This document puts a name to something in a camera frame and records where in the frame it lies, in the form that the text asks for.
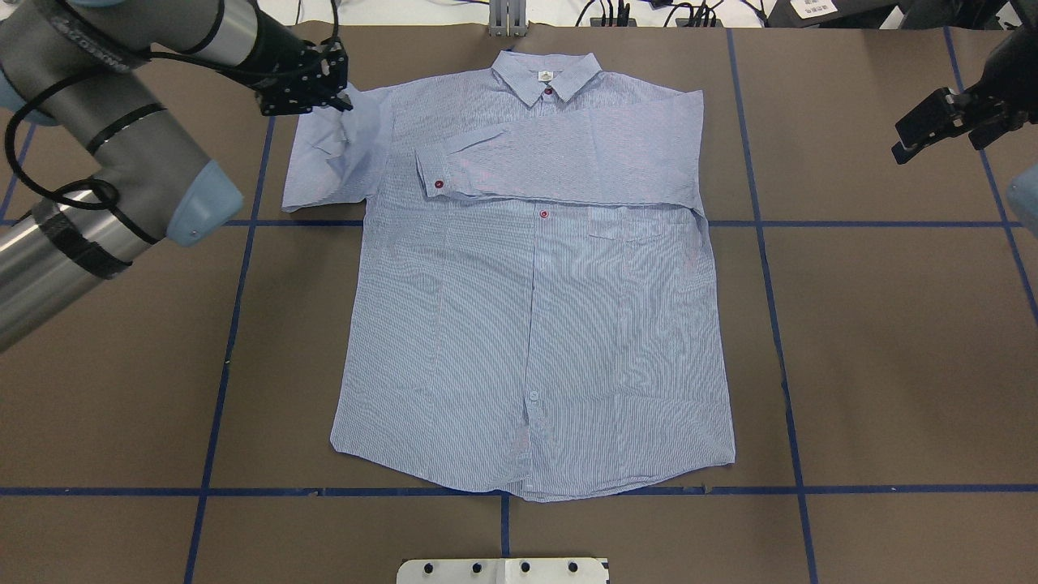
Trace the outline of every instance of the shirt sleeve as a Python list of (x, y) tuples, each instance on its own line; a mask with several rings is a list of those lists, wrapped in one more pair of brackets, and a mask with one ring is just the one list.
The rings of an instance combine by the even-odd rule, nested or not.
[(499, 123), (415, 150), (428, 197), (680, 204), (703, 213), (703, 91)]
[(385, 173), (392, 141), (388, 88), (347, 92), (352, 111), (317, 108), (299, 117), (284, 182), (283, 211), (374, 196)]

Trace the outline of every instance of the white bracket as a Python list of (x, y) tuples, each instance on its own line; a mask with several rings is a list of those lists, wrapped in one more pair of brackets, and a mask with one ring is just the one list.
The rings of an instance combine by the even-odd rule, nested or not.
[(410, 560), (397, 584), (609, 584), (600, 558)]
[(526, 36), (526, 0), (490, 0), (491, 36)]

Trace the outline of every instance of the button-up shirt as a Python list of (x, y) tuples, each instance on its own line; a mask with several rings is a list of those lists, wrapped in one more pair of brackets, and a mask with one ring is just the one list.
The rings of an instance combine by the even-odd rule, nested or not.
[(336, 450), (534, 501), (734, 461), (702, 92), (502, 52), (353, 98), (283, 202), (367, 198)]

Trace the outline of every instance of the gray metal bracket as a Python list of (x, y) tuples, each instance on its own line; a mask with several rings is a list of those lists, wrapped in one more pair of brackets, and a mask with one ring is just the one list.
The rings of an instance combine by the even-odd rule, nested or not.
[(525, 36), (526, 0), (490, 0), (490, 35)]

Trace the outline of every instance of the white plate with holes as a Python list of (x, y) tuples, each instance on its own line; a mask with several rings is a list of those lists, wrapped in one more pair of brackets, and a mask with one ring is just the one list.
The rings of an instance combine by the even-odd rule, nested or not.
[(409, 560), (397, 584), (609, 584), (601, 558)]

